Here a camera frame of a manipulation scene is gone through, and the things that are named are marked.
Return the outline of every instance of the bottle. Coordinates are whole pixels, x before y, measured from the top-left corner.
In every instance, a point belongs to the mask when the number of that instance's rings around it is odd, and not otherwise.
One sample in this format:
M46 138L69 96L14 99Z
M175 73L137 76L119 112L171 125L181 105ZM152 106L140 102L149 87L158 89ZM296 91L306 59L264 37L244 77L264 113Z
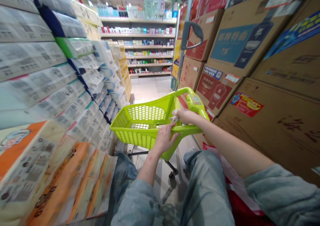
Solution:
M226 84L228 83L227 79L224 79L221 84L216 86L216 88L213 91L212 97L209 101L208 107L213 110L218 103L220 102L221 98L224 96L226 93Z
M278 8L269 9L266 17L258 25L254 26L251 34L249 35L246 44L243 46L241 53L239 54L234 67L244 69L254 53L259 48L261 42L267 36L274 23L270 21L274 13Z

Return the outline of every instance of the person's left hand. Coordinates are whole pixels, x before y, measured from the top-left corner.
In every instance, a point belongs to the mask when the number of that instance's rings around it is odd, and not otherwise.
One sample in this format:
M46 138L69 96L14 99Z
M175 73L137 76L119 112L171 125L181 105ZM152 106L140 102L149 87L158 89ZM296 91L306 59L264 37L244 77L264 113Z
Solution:
M173 126L175 126L175 123L163 125L161 128L159 128L153 150L156 150L160 155L168 151L179 136L179 133L175 133L171 138L171 129Z

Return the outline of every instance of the store shelf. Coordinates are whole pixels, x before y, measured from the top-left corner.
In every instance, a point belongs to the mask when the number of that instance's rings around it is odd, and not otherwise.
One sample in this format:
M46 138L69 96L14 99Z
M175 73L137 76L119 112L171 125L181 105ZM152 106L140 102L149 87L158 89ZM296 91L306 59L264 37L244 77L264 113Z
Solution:
M171 72L150 72L150 73L133 73L129 74L132 76L158 76L158 75L171 75Z
M140 20L128 17L100 17L102 22L132 22L132 23L155 23L155 24L176 24L177 20L157 21L157 20Z
M151 56L132 56L132 57L127 57L127 59L145 59L145 58L173 58L171 55L151 55Z
M158 46L158 45L128 45L128 46L124 46L125 49L148 49L148 48L170 48L173 49L173 46Z
M128 64L128 67L172 66L172 63Z
M150 33L101 33L101 37L167 37L174 38L174 34L150 34Z

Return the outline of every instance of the person's right hand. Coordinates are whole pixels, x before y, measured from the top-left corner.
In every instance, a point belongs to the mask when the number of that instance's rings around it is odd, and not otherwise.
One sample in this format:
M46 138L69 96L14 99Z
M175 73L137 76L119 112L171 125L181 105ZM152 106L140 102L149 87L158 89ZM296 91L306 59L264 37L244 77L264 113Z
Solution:
M180 117L180 122L182 122L184 125L188 125L190 123L194 124L194 120L196 119L196 117L200 117L195 112L185 108L181 108L178 110L176 109L172 112L172 114L173 116Z

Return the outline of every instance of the hand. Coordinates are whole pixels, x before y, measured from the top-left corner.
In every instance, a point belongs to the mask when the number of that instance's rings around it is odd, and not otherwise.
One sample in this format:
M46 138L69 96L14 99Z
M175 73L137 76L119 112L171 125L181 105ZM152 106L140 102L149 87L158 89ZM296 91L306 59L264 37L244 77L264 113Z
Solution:
M200 117L198 114L196 114L193 111L190 111L185 108L176 109L172 112L173 116L180 117L180 122L182 122L184 125L188 124L195 124L194 121L196 117Z
M152 150L158 152L160 156L172 147L174 141L179 136L178 133L175 133L171 138L171 129L173 126L175 126L175 123L163 125L159 128L157 139Z

